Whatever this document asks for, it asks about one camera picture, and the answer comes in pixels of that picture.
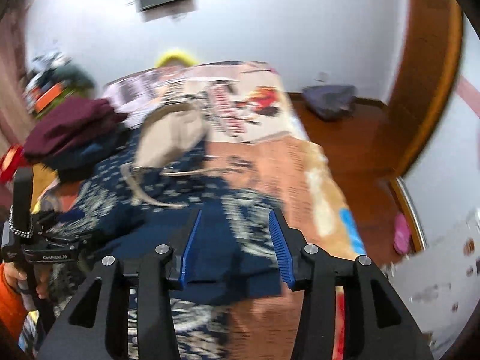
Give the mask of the orange left sleeve forearm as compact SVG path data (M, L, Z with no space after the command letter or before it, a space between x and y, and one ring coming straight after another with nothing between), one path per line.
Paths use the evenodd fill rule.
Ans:
M18 342L28 311L24 308L21 295L7 280L7 264L1 264L1 323L9 335Z

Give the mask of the person's left hand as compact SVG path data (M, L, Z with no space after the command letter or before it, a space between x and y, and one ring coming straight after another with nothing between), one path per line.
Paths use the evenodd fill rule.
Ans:
M20 281L26 281L27 274L21 269L17 268L13 262L7 262L3 265L3 276L7 284L12 289L18 289L18 283ZM36 291L38 297L45 299L48 297L48 283L52 272L51 265L38 264L34 267L35 277L37 281Z

